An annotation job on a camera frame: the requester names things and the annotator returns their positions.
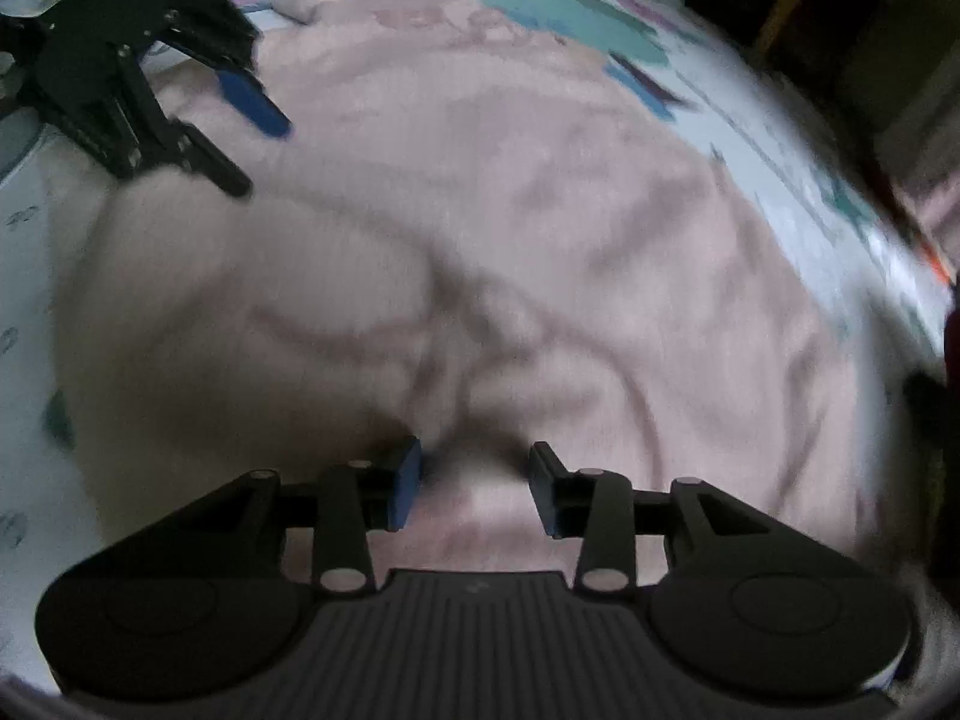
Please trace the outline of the pink knit sweater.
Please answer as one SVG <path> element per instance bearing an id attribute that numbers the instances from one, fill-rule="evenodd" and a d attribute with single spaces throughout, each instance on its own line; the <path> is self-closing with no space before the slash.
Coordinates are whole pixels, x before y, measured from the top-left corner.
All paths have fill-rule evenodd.
<path id="1" fill-rule="evenodd" d="M 44 154 L 59 380 L 105 539 L 252 468 L 308 481 L 410 434 L 425 486 L 379 566 L 569 571 L 524 478 L 540 440 L 869 557 L 835 327 L 721 161 L 595 50 L 477 0 L 308 0 L 259 64 L 286 140 L 198 65 L 158 82 L 247 202 Z"/>

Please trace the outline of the cartoon print play mat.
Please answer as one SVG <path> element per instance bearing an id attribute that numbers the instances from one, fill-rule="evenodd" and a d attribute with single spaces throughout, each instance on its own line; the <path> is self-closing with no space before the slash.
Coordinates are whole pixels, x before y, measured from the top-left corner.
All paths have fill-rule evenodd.
<path id="1" fill-rule="evenodd" d="M 263 39 L 301 25 L 308 0 L 235 2 L 260 29 L 257 70 L 268 89 Z M 856 374 L 854 460 L 882 517 L 871 554 L 854 559 L 895 580 L 919 619 L 893 697 L 908 704 L 950 683 L 958 673 L 958 619 L 924 575 L 919 460 L 900 392 L 911 369 L 942 359 L 946 291 L 835 158 L 811 142 L 776 89 L 700 21 L 656 0 L 477 2 L 521 28 L 595 50 L 604 75 L 675 137 L 721 161 L 770 226 Z M 156 96 L 161 76 L 187 62 L 212 76 L 221 96 L 208 68 L 153 49 L 146 71 Z M 43 689 L 52 678 L 34 635 L 39 598 L 60 572 L 120 539 L 99 532 L 59 380 L 59 280 L 44 164 L 57 142 L 71 143 L 37 125 L 2 140 L 2 671 Z"/>

